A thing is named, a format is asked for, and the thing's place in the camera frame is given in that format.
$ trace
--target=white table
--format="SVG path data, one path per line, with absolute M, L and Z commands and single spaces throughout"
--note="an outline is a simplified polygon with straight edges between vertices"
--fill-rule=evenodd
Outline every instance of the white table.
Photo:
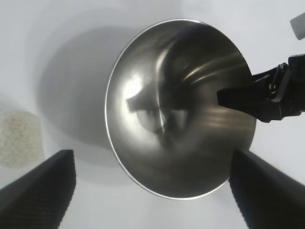
M 127 42 L 171 18 L 218 28 L 252 73 L 305 52 L 289 21 L 304 0 L 2 0 L 0 98 L 41 118 L 46 157 L 73 148 L 77 186 L 61 229 L 245 229 L 228 184 L 190 201 L 156 197 L 118 166 L 105 133 L 109 72 Z M 305 115 L 258 122 L 252 151 L 305 183 Z

